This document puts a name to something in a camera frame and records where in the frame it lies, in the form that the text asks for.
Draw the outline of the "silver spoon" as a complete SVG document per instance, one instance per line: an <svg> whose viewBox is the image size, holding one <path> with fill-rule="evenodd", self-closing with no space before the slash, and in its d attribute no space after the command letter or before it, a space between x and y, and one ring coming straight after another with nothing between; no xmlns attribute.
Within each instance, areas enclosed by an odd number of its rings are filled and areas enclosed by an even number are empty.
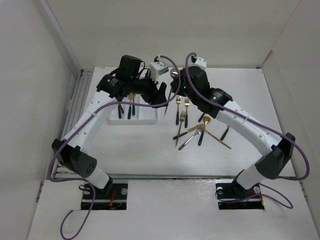
<svg viewBox="0 0 320 240"><path fill-rule="evenodd" d="M178 71L175 68L172 68L169 74L170 74L170 77L174 80L178 76ZM169 91L168 100L171 98L171 94L172 94L172 90ZM164 114L163 114L164 118L166 117L168 106L169 105L165 107Z"/></svg>

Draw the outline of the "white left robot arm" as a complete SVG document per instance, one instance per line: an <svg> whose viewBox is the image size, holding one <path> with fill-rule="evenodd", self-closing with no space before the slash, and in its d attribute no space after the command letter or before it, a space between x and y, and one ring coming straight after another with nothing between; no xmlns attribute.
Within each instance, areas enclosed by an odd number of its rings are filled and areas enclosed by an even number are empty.
<svg viewBox="0 0 320 240"><path fill-rule="evenodd" d="M75 126L63 139L55 139L51 145L59 164L95 186L94 192L103 199L111 195L112 179L88 153L105 120L129 94L141 95L149 105L157 106L167 101L167 85L162 83L157 87L157 84L158 77L169 71L168 65L155 60L149 64L146 76L141 78L141 62L137 57L122 56L119 67L99 81L90 104Z"/></svg>

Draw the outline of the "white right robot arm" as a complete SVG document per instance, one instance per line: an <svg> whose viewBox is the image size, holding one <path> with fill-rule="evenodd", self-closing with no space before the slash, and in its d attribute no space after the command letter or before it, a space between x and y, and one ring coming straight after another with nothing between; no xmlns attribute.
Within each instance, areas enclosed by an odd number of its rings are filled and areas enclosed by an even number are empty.
<svg viewBox="0 0 320 240"><path fill-rule="evenodd" d="M200 111L229 125L261 154L255 163L243 169L231 183L217 187L224 199L247 198L261 181L275 180L280 176L293 155L296 139L291 133L276 134L266 129L243 110L231 95L220 88L211 87L207 73L199 66L179 70L170 85L173 91L188 97Z"/></svg>

